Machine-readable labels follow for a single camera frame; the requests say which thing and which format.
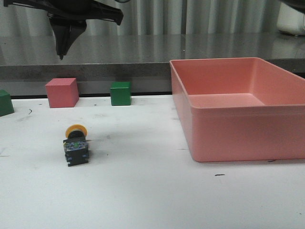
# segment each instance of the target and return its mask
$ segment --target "pink plastic bin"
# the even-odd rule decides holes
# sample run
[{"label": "pink plastic bin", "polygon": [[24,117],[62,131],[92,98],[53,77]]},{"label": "pink plastic bin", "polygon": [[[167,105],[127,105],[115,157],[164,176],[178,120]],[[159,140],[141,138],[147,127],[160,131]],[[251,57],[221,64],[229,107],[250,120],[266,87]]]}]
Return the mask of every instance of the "pink plastic bin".
[{"label": "pink plastic bin", "polygon": [[259,58],[170,64],[194,160],[305,158],[305,79]]}]

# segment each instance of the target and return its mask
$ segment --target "white table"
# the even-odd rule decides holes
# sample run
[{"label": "white table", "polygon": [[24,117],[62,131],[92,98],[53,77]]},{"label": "white table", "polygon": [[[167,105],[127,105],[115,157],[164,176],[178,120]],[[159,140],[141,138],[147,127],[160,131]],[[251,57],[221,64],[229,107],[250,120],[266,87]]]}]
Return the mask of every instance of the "white table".
[{"label": "white table", "polygon": [[[305,160],[195,162],[170,95],[13,105],[0,117],[1,229],[305,228]],[[77,123],[91,158],[68,167]]]}]

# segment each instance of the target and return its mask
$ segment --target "white appliance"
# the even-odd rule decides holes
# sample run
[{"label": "white appliance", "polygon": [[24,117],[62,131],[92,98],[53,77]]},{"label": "white appliance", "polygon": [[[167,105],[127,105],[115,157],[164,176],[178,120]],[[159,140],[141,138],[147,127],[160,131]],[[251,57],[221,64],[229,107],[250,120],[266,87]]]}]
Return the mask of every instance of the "white appliance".
[{"label": "white appliance", "polygon": [[277,18],[279,31],[292,35],[305,35],[305,15],[284,3],[281,3]]}]

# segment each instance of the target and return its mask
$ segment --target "pink cube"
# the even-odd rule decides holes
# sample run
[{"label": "pink cube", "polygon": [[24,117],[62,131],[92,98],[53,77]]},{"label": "pink cube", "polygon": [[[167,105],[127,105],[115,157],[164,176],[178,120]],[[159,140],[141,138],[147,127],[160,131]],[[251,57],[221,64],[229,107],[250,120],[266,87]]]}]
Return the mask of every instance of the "pink cube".
[{"label": "pink cube", "polygon": [[76,78],[55,78],[46,84],[50,108],[74,107],[79,100]]}]

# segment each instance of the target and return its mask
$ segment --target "wooden block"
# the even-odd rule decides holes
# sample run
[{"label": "wooden block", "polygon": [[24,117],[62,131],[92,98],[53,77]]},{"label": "wooden block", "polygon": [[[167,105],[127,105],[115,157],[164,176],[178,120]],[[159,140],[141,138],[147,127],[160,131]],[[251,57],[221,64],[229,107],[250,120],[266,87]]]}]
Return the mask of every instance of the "wooden block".
[{"label": "wooden block", "polygon": [[131,104],[130,82],[113,82],[110,88],[111,105],[126,106]]},{"label": "wooden block", "polygon": [[79,100],[76,78],[55,78],[46,84],[50,108],[74,107]]},{"label": "wooden block", "polygon": [[13,104],[11,103],[10,94],[0,90],[0,116],[14,113]]}]

